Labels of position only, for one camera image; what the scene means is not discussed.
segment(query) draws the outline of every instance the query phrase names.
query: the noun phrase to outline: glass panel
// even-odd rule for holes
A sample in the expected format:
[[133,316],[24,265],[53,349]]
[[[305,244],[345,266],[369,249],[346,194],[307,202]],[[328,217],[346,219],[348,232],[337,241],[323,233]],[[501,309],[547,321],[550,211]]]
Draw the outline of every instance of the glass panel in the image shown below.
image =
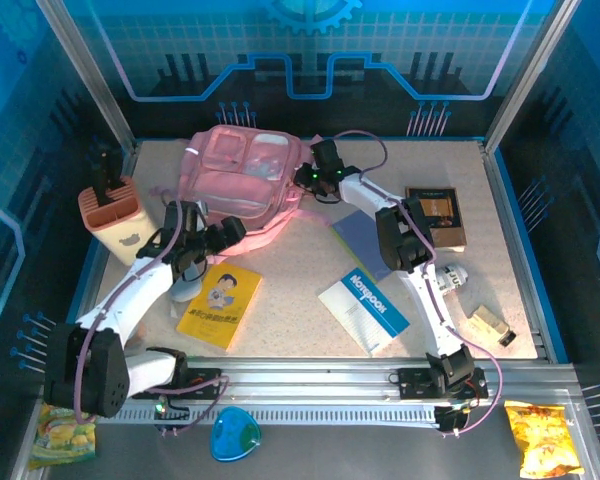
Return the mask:
[[567,353],[600,362],[600,2],[581,3],[501,149]]
[[448,137],[486,133],[553,3],[67,6],[139,137],[227,122],[303,136]]
[[90,243],[76,197],[94,135],[113,145],[107,132],[35,2],[0,2],[0,479],[43,379],[27,344],[44,346],[18,331],[44,344],[23,316],[67,318]]

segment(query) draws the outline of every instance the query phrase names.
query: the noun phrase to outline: gear graphic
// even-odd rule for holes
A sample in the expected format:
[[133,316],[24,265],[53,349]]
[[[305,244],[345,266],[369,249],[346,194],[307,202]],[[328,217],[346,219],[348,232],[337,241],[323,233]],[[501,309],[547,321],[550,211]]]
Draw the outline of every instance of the gear graphic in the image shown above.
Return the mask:
[[294,34],[318,31],[327,33],[328,27],[338,28],[342,20],[351,19],[351,11],[360,8],[360,0],[261,0],[270,20],[281,28],[290,27]]
[[38,33],[37,8],[35,0],[0,0],[0,26],[9,40],[20,48]]

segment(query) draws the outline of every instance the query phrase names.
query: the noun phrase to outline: pink backpack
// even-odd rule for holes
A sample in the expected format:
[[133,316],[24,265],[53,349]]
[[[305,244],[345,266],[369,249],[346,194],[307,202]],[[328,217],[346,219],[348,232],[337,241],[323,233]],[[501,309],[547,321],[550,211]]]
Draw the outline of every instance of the pink backpack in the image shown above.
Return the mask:
[[247,229],[245,238],[216,261],[268,245],[294,217],[329,224],[325,217],[298,210],[305,192],[293,177],[303,162],[313,163],[309,145],[286,133],[233,125],[193,136],[182,159],[178,195],[204,201],[209,223],[233,215]]

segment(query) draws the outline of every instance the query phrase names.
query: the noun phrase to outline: chip bag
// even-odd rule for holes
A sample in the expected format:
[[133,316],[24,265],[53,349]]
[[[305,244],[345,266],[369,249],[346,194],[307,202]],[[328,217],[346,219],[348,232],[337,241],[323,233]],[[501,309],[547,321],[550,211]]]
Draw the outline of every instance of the chip bag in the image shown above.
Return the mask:
[[511,431],[522,453],[521,478],[584,473],[564,416],[564,407],[506,401]]
[[79,425],[73,410],[42,404],[29,470],[95,458],[95,428],[93,422]]

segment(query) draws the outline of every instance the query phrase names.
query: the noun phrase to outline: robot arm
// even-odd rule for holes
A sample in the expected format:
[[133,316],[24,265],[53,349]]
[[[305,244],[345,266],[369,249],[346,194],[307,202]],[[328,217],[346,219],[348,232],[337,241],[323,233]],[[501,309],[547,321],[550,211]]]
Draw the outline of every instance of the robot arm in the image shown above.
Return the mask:
[[438,394],[443,396],[463,385],[474,374],[473,358],[450,332],[455,327],[438,287],[431,252],[403,213],[409,214],[411,223],[433,244],[419,200],[397,197],[361,179],[359,169],[344,166],[333,140],[312,145],[312,151],[317,169],[305,163],[296,172],[295,183],[317,195],[334,194],[375,220],[381,256],[397,271],[425,323],[429,373]]
[[57,324],[50,332],[45,373],[45,402],[72,408],[75,392],[77,358],[87,332],[106,305],[105,318],[97,325],[89,345],[83,370],[80,403],[82,410],[105,417],[114,416],[124,401],[158,385],[184,386],[187,361],[183,352],[152,348],[125,358],[124,345],[149,307],[183,272],[210,254],[217,254],[238,243],[246,233],[242,222],[229,217],[222,226],[199,229],[198,210],[182,202],[183,225],[170,252],[162,262],[141,273],[175,234],[177,208],[167,206],[164,227],[142,247],[135,262],[118,286],[90,312],[73,325]]
[[[396,207],[395,202],[402,201],[401,198],[384,191],[369,180],[364,178],[360,180],[359,175],[356,173],[347,176],[340,182],[339,192],[344,202],[355,205],[374,220],[376,220],[377,212],[383,209],[393,211]],[[425,273],[431,283],[434,284],[433,291],[436,296],[436,303],[444,318],[443,322],[440,321],[433,300],[427,291],[424,282]],[[462,344],[447,329],[448,326],[453,327],[453,323],[440,294],[440,289],[437,288],[435,266],[433,263],[427,265],[424,262],[414,266],[411,273],[399,270],[397,275],[416,303],[420,318],[427,322],[427,326],[429,327],[425,328],[427,352],[441,358],[443,356],[450,356],[460,350]]]

